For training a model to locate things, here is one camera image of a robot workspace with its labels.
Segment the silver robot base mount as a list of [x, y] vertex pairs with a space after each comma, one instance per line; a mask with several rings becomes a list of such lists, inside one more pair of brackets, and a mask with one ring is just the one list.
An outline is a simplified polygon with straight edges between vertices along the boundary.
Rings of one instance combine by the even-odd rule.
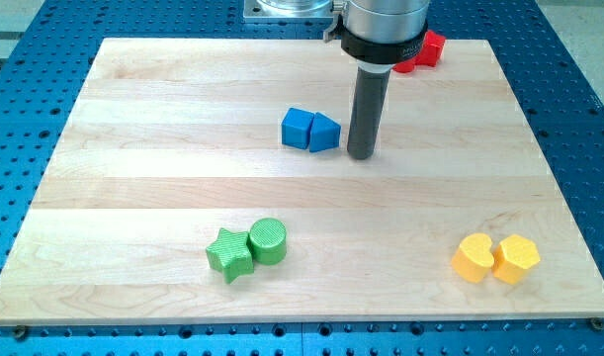
[[244, 0], [243, 22], [252, 24], [332, 19], [333, 0]]

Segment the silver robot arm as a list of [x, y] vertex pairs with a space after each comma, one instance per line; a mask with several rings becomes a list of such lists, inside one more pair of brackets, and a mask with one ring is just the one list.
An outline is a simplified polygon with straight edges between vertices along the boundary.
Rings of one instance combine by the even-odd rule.
[[386, 74], [421, 51], [429, 4], [429, 0], [334, 1], [333, 21], [323, 40], [338, 38], [361, 70]]

